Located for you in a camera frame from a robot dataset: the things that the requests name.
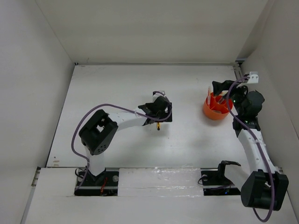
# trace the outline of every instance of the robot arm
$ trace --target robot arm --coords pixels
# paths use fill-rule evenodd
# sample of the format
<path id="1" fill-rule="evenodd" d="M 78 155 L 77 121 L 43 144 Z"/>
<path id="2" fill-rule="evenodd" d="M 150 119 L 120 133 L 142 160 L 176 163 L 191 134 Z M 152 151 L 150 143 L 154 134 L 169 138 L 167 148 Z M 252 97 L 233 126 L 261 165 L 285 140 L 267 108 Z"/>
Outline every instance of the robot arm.
<path id="1" fill-rule="evenodd" d="M 222 91 L 228 90 L 232 83 L 233 81 L 230 80 L 223 83 L 213 82 L 214 95 L 219 95 Z M 238 113 L 236 117 L 245 123 L 257 137 L 256 141 L 251 133 L 234 118 L 233 129 L 245 150 L 250 174 L 246 173 L 237 162 L 222 161 L 217 171 L 208 173 L 203 173 L 202 171 L 202 174 L 205 174 L 203 185 L 233 183 L 240 190 L 241 200 L 245 207 L 269 209 L 271 205 L 270 178 L 273 178 L 275 190 L 273 210 L 280 210 L 289 181 L 286 175 L 278 172 L 268 156 L 257 119 L 257 115 L 262 109 L 264 98 L 257 91 L 248 91 L 246 85 L 253 83 L 258 83 L 257 72 L 251 72 L 248 81 L 234 86 L 229 95 Z M 270 174 L 264 164 L 257 143 L 260 144 L 262 153 L 269 164 Z"/>
<path id="2" fill-rule="evenodd" d="M 104 152 L 116 132 L 134 126 L 145 126 L 163 120 L 172 122 L 171 102 L 164 92 L 153 92 L 153 102 L 138 106 L 131 112 L 106 113 L 98 110 L 79 131 L 89 159 L 89 172 L 99 176 L 104 170 Z"/>

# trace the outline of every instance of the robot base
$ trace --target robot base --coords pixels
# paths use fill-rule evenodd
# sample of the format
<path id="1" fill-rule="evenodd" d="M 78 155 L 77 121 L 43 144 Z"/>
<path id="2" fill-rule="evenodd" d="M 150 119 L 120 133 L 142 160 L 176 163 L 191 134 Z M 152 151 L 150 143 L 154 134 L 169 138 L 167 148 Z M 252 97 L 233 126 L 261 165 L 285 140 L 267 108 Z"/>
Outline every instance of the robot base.
<path id="1" fill-rule="evenodd" d="M 83 176 L 85 171 L 78 172 Z M 88 172 L 82 186 L 74 192 L 76 196 L 117 196 L 118 190 L 118 169 L 105 170 L 97 177 Z M 76 187 L 81 183 L 77 178 Z"/>
<path id="2" fill-rule="evenodd" d="M 231 181 L 219 176 L 218 168 L 202 168 L 201 180 L 204 189 L 204 196 L 225 196 L 240 195 L 239 189 L 232 185 Z"/>

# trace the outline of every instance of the white enclosure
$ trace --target white enclosure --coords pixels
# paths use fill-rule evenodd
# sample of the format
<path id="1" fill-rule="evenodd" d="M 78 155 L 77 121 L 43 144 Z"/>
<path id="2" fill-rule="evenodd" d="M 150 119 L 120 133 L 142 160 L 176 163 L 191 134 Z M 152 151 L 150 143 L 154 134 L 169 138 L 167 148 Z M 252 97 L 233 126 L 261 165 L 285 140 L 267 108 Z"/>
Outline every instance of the white enclosure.
<path id="1" fill-rule="evenodd" d="M 247 167 L 231 128 L 232 118 L 215 123 L 201 111 L 208 85 L 213 80 L 235 79 L 233 68 L 238 68 L 231 63 L 240 57 L 246 58 L 243 73 L 259 72 L 260 83 L 251 88 L 266 100 L 258 117 L 263 138 L 274 165 L 282 167 L 290 180 L 290 198 L 285 197 L 282 210 L 274 212 L 270 223 L 296 223 L 299 1 L 2 0 L 0 19 L 1 224 L 88 222 L 88 213 L 82 215 L 78 204 L 99 211 L 104 201 L 107 212 L 115 208 L 132 223 L 236 223 L 241 218 L 258 223 L 239 197 L 203 197 L 192 182 L 198 178 L 198 167 L 215 167 L 222 159 L 238 160 Z M 74 63 L 79 65 L 71 77 Z M 178 65 L 184 63 L 213 65 Z M 82 115 L 106 102 L 134 108 L 150 101 L 151 92 L 158 89 L 172 96 L 173 123 L 162 124 L 160 132 L 154 126 L 119 132 L 107 151 L 106 166 L 126 168 L 122 170 L 124 195 L 100 200 L 72 197 L 74 170 L 63 167 L 85 165 L 70 149 L 70 136 Z M 224 139 L 229 141 L 220 145 Z M 78 138 L 76 148 L 83 152 L 80 147 Z M 128 169 L 156 166 L 188 167 L 190 173 L 177 179 L 191 182 L 184 190 L 158 191 L 163 186 L 154 184 L 155 177 Z M 37 167 L 43 169 L 34 193 L 31 183 Z M 126 174 L 127 169 L 134 176 Z M 135 178 L 141 185 L 128 184 Z M 186 192 L 191 197 L 174 197 Z M 223 219 L 199 218 L 210 207 Z M 137 220 L 125 215 L 129 208 L 138 210 Z M 70 220 L 73 212 L 76 215 Z M 151 219 L 148 212 L 160 219 Z M 172 218 L 167 215 L 171 213 L 175 214 Z M 107 215 L 103 220 L 123 219 Z M 94 216 L 89 221 L 98 219 Z"/>
<path id="2" fill-rule="evenodd" d="M 78 63 L 234 62 L 267 3 L 36 1 L 66 52 Z"/>

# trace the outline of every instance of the orange cup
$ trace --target orange cup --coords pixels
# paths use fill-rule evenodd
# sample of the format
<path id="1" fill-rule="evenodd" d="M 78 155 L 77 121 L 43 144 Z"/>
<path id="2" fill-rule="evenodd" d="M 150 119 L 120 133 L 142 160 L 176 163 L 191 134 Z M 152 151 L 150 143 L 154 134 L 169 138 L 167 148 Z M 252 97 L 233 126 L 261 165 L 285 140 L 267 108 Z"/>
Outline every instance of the orange cup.
<path id="1" fill-rule="evenodd" d="M 226 103 L 226 100 L 224 100 L 221 104 L 218 103 L 222 96 L 214 96 L 214 93 L 211 93 L 211 102 L 210 106 L 207 104 L 207 98 L 205 100 L 204 106 L 203 106 L 203 112 L 204 114 L 212 120 L 221 120 L 224 119 L 229 111 L 228 106 Z M 231 100 L 228 101 L 230 109 L 233 108 L 233 102 Z"/>

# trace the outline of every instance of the purple cable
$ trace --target purple cable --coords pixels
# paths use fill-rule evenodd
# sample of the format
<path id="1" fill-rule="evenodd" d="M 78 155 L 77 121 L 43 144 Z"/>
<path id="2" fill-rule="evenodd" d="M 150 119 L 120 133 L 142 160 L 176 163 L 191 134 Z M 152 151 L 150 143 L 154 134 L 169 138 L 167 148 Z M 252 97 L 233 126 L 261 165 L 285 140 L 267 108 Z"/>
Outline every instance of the purple cable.
<path id="1" fill-rule="evenodd" d="M 155 93 L 160 93 L 162 96 L 164 96 L 164 97 L 169 101 L 169 99 L 165 96 L 164 93 L 159 92 L 159 91 L 155 91 L 154 94 L 155 94 Z M 110 106 L 110 107 L 114 107 L 114 108 L 117 108 L 117 109 L 120 109 L 120 110 L 123 110 L 123 111 L 130 112 L 130 113 L 135 113 L 135 114 L 138 114 L 139 116 L 142 116 L 142 117 L 145 117 L 145 118 L 149 118 L 149 119 L 151 119 L 151 120 L 153 120 L 153 121 L 158 121 L 158 122 L 159 122 L 159 121 L 165 121 L 165 120 L 167 120 L 167 119 L 171 116 L 171 113 L 172 113 L 172 109 L 171 109 L 171 110 L 169 111 L 169 113 L 168 113 L 168 115 L 167 115 L 166 118 L 163 118 L 163 119 L 157 119 L 157 118 L 152 118 L 152 117 L 147 116 L 147 115 L 145 115 L 145 114 L 142 114 L 142 113 L 139 113 L 139 112 L 136 112 L 136 111 L 133 111 L 133 110 L 130 110 L 130 109 L 121 107 L 121 106 L 116 106 L 116 105 L 113 105 L 113 104 L 100 104 L 100 105 L 97 105 L 97 106 L 95 106 L 94 108 L 92 108 L 92 109 L 91 109 L 89 112 L 87 112 L 87 113 L 84 115 L 84 117 L 80 120 L 79 124 L 77 125 L 77 127 L 76 127 L 76 129 L 75 129 L 75 132 L 74 132 L 74 134 L 73 134 L 73 137 L 72 137 L 72 139 L 71 139 L 71 150 L 73 151 L 73 153 L 76 154 L 77 156 L 80 156 L 80 157 L 86 159 L 86 161 L 87 161 L 87 166 L 86 166 L 86 170 L 85 170 L 83 179 L 82 179 L 81 183 L 79 184 L 79 186 L 75 188 L 75 190 L 78 190 L 78 189 L 82 186 L 82 184 L 83 184 L 83 182 L 84 182 L 84 180 L 85 180 L 85 178 L 86 178 L 86 176 L 87 176 L 88 169 L 89 169 L 89 158 L 87 158 L 86 156 L 84 156 L 84 155 L 78 153 L 78 152 L 75 150 L 75 147 L 74 147 L 74 144 L 75 144 L 75 138 L 76 138 L 76 135 L 77 135 L 77 133 L 78 133 L 78 131 L 79 131 L 79 128 L 81 127 L 82 123 L 83 123 L 84 120 L 87 118 L 87 116 L 90 115 L 93 111 L 95 111 L 95 110 L 97 110 L 97 109 L 99 109 L 100 107 L 103 107 L 103 106 Z"/>
<path id="2" fill-rule="evenodd" d="M 275 197 L 275 190 L 274 190 L 274 181 L 273 181 L 273 177 L 271 175 L 271 169 L 270 169 L 270 166 L 267 162 L 267 159 L 263 153 L 263 150 L 262 150 L 262 147 L 256 137 L 256 135 L 253 133 L 253 131 L 251 131 L 251 129 L 249 127 L 247 127 L 247 125 L 245 123 L 243 123 L 240 119 L 238 119 L 232 112 L 232 110 L 230 109 L 229 107 L 229 104 L 228 104 L 228 101 L 229 101 L 229 95 L 230 95 L 230 92 L 232 91 L 234 85 L 236 85 L 238 82 L 241 82 L 245 79 L 248 79 L 249 77 L 243 77 L 243 78 L 240 78 L 236 81 L 234 81 L 232 83 L 232 85 L 230 86 L 229 90 L 228 90 L 228 93 L 227 93 L 227 96 L 226 96 L 226 103 L 227 103 L 227 106 L 228 106 L 228 111 L 230 112 L 230 114 L 252 135 L 253 139 L 256 141 L 256 145 L 257 145 L 257 148 L 258 148 L 258 151 L 260 152 L 261 156 L 262 156 L 262 159 L 263 159 L 263 162 L 267 168 L 267 171 L 268 171 L 268 174 L 269 174 L 269 178 L 270 178 L 270 184 L 271 184 L 271 204 L 270 204 L 270 208 L 269 208 L 269 212 L 266 216 L 265 219 L 261 219 L 260 216 L 258 215 L 258 213 L 256 212 L 256 209 L 253 208 L 253 211 L 256 215 L 256 217 L 258 218 L 258 220 L 260 220 L 261 222 L 265 223 L 267 222 L 270 217 L 271 217 L 271 214 L 273 212 L 273 208 L 274 208 L 274 197 Z"/>

